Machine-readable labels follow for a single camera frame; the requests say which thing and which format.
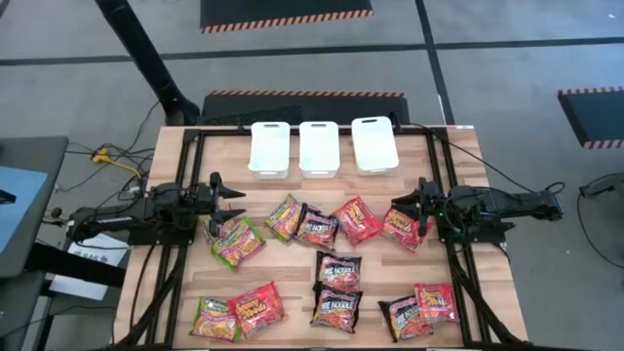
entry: ramen noodle packet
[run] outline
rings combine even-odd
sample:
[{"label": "ramen noodle packet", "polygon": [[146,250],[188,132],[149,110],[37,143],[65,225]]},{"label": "ramen noodle packet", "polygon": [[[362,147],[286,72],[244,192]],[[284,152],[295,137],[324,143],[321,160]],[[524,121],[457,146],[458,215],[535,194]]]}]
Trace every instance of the ramen noodle packet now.
[{"label": "ramen noodle packet", "polygon": [[301,204],[289,194],[286,200],[266,219],[266,225],[271,228],[275,237],[282,243],[287,243],[296,232],[301,215]]},{"label": "ramen noodle packet", "polygon": [[361,265],[361,257],[338,257],[316,252],[316,280],[341,292],[358,292]]},{"label": "ramen noodle packet", "polygon": [[200,297],[190,334],[236,342],[241,337],[241,328],[225,300]]},{"label": "ramen noodle packet", "polygon": [[[418,235],[418,221],[395,209],[390,209],[383,218],[381,235],[401,244],[404,248],[415,252],[424,237]],[[432,223],[427,222],[427,233]]]},{"label": "ramen noodle packet", "polygon": [[275,282],[229,299],[227,306],[236,314],[246,337],[281,321],[285,315]]},{"label": "ramen noodle packet", "polygon": [[458,322],[450,284],[414,284],[420,315],[429,324]]},{"label": "ramen noodle packet", "polygon": [[433,333],[433,326],[420,317],[415,295],[377,303],[394,342]]},{"label": "ramen noodle packet", "polygon": [[230,232],[219,235],[211,246],[211,254],[236,271],[245,259],[257,253],[265,243],[250,219],[243,217]]},{"label": "ramen noodle packet", "polygon": [[354,247],[381,232],[381,223],[359,196],[347,201],[333,215]]},{"label": "ramen noodle packet", "polygon": [[323,283],[314,286],[316,305],[312,326],[325,326],[355,333],[362,292],[341,292]]},{"label": "ramen noodle packet", "polygon": [[333,251],[335,234],[338,231],[338,220],[331,215],[324,215],[320,210],[303,204],[301,219],[292,236],[299,242]]}]

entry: black stand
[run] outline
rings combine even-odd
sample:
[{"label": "black stand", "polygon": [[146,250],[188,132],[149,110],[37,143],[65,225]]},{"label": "black stand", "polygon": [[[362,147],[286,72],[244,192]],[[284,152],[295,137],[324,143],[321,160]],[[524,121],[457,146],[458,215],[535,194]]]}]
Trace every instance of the black stand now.
[{"label": "black stand", "polygon": [[128,0],[96,0],[96,3],[165,109],[167,126],[201,124],[199,107],[177,88]]}]

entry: black floor mat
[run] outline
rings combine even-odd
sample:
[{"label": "black floor mat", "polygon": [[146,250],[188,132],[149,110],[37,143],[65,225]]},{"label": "black floor mat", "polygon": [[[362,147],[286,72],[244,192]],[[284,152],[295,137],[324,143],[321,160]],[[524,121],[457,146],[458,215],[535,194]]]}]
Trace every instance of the black floor mat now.
[{"label": "black floor mat", "polygon": [[622,87],[562,90],[559,102],[583,147],[624,147]]},{"label": "black floor mat", "polygon": [[373,15],[370,0],[202,0],[204,33]]},{"label": "black floor mat", "polygon": [[351,125],[354,118],[388,116],[410,122],[408,103],[401,93],[214,91],[204,100],[202,116],[209,126],[253,122],[334,121]]}]

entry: gray floor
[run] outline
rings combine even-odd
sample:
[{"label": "gray floor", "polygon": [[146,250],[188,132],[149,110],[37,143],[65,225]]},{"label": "gray floor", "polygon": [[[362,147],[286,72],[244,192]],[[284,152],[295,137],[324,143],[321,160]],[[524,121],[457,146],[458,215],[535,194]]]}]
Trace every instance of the gray floor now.
[{"label": "gray floor", "polygon": [[[413,1],[372,2],[372,19],[201,35],[198,1],[131,0],[162,53],[423,42]],[[624,35],[619,0],[427,0],[426,6],[437,42]],[[0,19],[0,59],[124,54],[93,1],[13,0]],[[556,90],[622,85],[624,45],[453,50],[439,56],[456,123],[476,126],[486,159],[534,189],[567,182],[562,221],[517,220],[518,228],[508,235],[530,339],[621,349],[624,272],[591,250],[578,225],[575,199],[584,182],[622,171],[622,151],[582,149]],[[443,123],[424,51],[198,59],[168,61],[167,67],[196,103],[214,89],[398,91],[406,93],[414,122]],[[1,66],[0,82],[0,137],[65,135],[90,146],[128,145],[155,101],[132,63]],[[140,147],[153,145],[163,120],[157,108]],[[58,183],[71,185],[95,168],[86,157],[67,155]],[[488,174],[492,186],[518,191]],[[96,205],[126,178],[123,171],[108,169],[70,193],[55,194],[51,206],[69,213]],[[623,262],[617,199],[607,195],[582,205],[599,248]],[[40,237],[56,243],[63,233],[44,228]],[[48,348],[99,347],[109,340],[110,322],[110,314],[62,317]]]}]

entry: white tray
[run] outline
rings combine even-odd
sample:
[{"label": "white tray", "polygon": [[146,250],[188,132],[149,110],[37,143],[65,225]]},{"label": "white tray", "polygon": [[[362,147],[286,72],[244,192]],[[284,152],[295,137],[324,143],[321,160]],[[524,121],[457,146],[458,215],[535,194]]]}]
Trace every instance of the white tray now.
[{"label": "white tray", "polygon": [[249,169],[258,179],[281,179],[289,175],[291,126],[286,122],[252,124]]},{"label": "white tray", "polygon": [[361,176],[383,175],[399,167],[399,153],[388,117],[356,118],[351,123],[351,135]]},{"label": "white tray", "polygon": [[340,142],[335,122],[299,125],[299,168],[305,178],[333,178],[340,168]]}]

